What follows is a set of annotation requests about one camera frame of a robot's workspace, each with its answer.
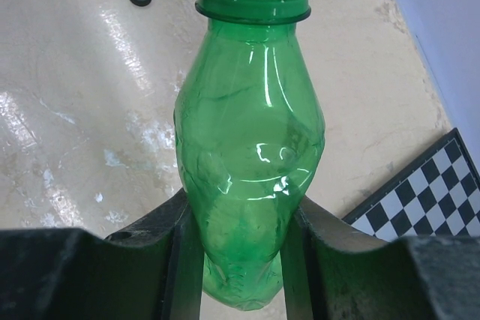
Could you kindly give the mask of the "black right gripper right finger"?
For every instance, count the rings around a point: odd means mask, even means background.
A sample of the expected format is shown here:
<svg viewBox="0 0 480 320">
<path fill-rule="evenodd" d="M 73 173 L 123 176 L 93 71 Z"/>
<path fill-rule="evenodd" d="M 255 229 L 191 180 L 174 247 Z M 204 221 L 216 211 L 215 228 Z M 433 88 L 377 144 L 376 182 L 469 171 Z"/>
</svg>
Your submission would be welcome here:
<svg viewBox="0 0 480 320">
<path fill-rule="evenodd" d="M 479 240 L 366 235 L 310 199 L 281 248 L 289 319 L 477 319 Z"/>
</svg>

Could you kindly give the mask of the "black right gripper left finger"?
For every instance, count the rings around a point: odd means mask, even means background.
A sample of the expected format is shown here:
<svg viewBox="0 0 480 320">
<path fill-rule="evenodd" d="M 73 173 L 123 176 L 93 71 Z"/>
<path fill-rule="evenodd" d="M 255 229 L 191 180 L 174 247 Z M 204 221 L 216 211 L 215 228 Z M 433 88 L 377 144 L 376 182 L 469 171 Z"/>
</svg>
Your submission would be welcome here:
<svg viewBox="0 0 480 320">
<path fill-rule="evenodd" d="M 198 319 L 203 247 L 184 191 L 99 238 L 1 232 L 3 319 Z"/>
</svg>

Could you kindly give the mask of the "green plastic bottle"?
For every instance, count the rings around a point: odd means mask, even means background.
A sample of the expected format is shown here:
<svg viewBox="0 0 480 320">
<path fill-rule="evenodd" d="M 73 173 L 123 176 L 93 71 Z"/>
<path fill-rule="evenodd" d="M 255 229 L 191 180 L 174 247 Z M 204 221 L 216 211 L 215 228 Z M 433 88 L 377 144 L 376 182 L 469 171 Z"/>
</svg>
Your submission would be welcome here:
<svg viewBox="0 0 480 320">
<path fill-rule="evenodd" d="M 296 37 L 308 0 L 197 0 L 208 18 L 175 102 L 178 170 L 205 250 L 204 291 L 258 310 L 314 179 L 325 122 Z"/>
</svg>

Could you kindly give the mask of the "black white chessboard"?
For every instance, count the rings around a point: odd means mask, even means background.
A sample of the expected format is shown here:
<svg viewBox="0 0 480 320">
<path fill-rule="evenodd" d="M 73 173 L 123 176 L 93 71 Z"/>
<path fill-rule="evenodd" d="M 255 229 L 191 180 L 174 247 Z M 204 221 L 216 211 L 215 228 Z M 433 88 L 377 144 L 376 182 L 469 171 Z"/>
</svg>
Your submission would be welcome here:
<svg viewBox="0 0 480 320">
<path fill-rule="evenodd" d="M 384 241 L 479 236 L 479 174 L 459 131 L 442 136 L 343 221 Z"/>
</svg>

